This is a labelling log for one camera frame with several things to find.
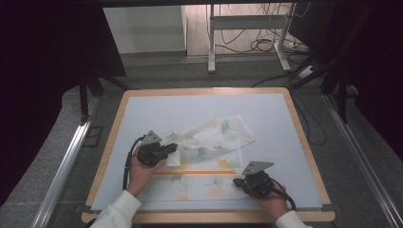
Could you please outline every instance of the human hand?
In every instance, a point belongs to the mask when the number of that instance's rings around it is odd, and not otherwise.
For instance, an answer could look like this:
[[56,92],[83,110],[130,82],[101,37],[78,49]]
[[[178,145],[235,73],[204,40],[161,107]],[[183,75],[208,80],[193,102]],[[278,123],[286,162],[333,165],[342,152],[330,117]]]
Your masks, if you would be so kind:
[[[286,188],[282,185],[280,186],[278,183],[274,181],[274,188],[278,189],[281,192],[285,192]],[[288,212],[287,202],[284,197],[272,192],[264,198],[251,198],[257,201],[262,207],[263,210],[275,220],[280,218],[282,215]]]
[[148,167],[141,164],[137,160],[137,154],[139,153],[140,146],[134,151],[130,160],[129,168],[129,184],[127,186],[127,192],[133,197],[137,197],[143,188],[151,181],[154,173],[165,165],[166,160],[158,162],[154,167]]

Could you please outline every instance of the metal rail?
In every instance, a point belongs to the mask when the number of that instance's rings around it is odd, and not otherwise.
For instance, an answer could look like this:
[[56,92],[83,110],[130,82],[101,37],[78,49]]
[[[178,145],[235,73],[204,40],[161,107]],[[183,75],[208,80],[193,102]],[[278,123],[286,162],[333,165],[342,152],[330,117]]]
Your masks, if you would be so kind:
[[323,95],[323,99],[328,105],[329,109],[332,112],[333,117],[336,120],[336,124],[340,129],[341,134],[343,135],[346,143],[349,145],[350,150],[352,151],[355,161],[361,169],[362,174],[364,175],[367,183],[370,185],[374,195],[385,213],[386,218],[388,219],[391,227],[399,228],[403,227],[403,220],[397,211],[394,202],[389,195],[387,189],[375,173],[373,167],[367,159],[364,151],[360,147],[359,143],[355,139],[353,132],[350,130],[350,127],[343,122],[340,116],[337,114],[337,105],[332,95]]
[[73,139],[67,149],[67,152],[62,160],[62,163],[57,170],[57,173],[50,185],[50,188],[42,201],[41,207],[39,208],[35,219],[30,227],[40,228],[46,227],[53,213],[54,207],[60,197],[60,194],[65,187],[68,175],[70,174],[71,167],[73,166],[77,154],[81,148],[84,137],[88,131],[88,127],[91,124],[93,116],[95,114],[96,107],[100,101],[99,97],[92,98],[89,104],[89,118],[86,123],[79,125]]

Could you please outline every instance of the gray floor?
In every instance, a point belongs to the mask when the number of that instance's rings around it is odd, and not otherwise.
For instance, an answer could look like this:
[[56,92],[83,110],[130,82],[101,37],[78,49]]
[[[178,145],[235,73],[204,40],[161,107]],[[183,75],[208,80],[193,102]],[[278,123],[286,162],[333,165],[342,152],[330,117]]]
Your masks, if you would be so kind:
[[[214,75],[207,73],[206,58],[189,59],[181,55],[161,55],[159,58],[149,56],[138,59],[138,56],[126,55],[124,64],[128,77],[121,81],[141,89],[248,87],[259,80],[282,74],[275,56],[220,57]],[[282,86],[286,81],[285,77],[278,78],[262,86]],[[101,139],[95,145],[93,139],[86,140],[86,146],[81,149],[76,159],[65,191],[59,199],[48,227],[84,227],[81,222],[81,211],[123,95],[118,87],[104,81],[103,84],[106,95],[102,97],[98,107],[98,112],[102,115],[96,115],[92,125],[103,128]],[[320,79],[294,91],[294,98],[304,128],[310,129],[310,145],[336,209],[335,224],[337,227],[389,227],[389,222],[318,92],[319,84]],[[47,141],[26,175],[0,209],[0,227],[31,225],[80,122],[78,95],[77,87],[65,94],[63,109]],[[354,100],[348,101],[347,117],[349,126],[361,143],[377,175],[382,179],[399,210],[403,211],[402,161],[356,109]],[[315,144],[325,139],[323,145]],[[314,227],[334,227],[329,222],[309,224]]]

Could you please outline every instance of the black cable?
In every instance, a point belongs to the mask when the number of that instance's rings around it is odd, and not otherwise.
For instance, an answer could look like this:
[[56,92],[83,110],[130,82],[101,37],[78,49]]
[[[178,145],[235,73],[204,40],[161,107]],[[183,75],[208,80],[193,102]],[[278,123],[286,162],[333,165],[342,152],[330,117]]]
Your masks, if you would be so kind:
[[288,55],[287,55],[287,60],[288,60],[289,62],[291,62],[291,63],[293,63],[293,64],[295,64],[295,65],[300,65],[300,64],[303,63],[303,61],[299,63],[299,62],[296,62],[295,60],[292,60],[292,59],[291,59],[291,56],[295,56],[295,55],[298,55],[298,56],[299,56],[299,55],[308,55],[308,54],[306,54],[306,53],[303,53],[303,54],[302,54],[302,53],[295,53],[295,54],[288,54]]
[[306,131],[305,132],[306,138],[309,141],[309,139],[311,137],[311,126],[309,125],[308,120],[306,119],[306,116],[303,114],[302,109],[299,107],[298,103],[296,102],[296,100],[294,99],[293,96],[291,96],[291,100],[293,100],[293,103],[297,108],[297,112],[299,112],[300,116],[302,116],[302,119],[305,122],[305,125],[306,125],[307,129],[303,128],[303,130]]
[[286,200],[288,200],[291,204],[291,209],[293,211],[296,211],[297,207],[296,207],[296,203],[294,202],[294,200],[285,192],[284,188],[281,186],[281,184],[279,184],[279,182],[277,180],[274,180],[274,179],[271,179],[271,180],[276,182],[282,190],[282,191],[280,191],[276,188],[272,188],[272,192],[274,192],[274,193],[278,194],[279,196],[284,197]]

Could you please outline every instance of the wire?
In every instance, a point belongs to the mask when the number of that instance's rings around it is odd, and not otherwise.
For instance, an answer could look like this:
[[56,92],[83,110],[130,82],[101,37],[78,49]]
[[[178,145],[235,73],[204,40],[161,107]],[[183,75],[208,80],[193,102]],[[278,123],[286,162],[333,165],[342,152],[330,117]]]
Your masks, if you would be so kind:
[[294,12],[294,15],[297,16],[297,17],[303,17],[303,16],[305,16],[305,14],[306,14],[306,12],[308,11],[308,9],[309,9],[310,6],[311,6],[311,3],[308,4],[308,7],[306,8],[305,12],[304,12],[301,16],[298,15],[296,12]]

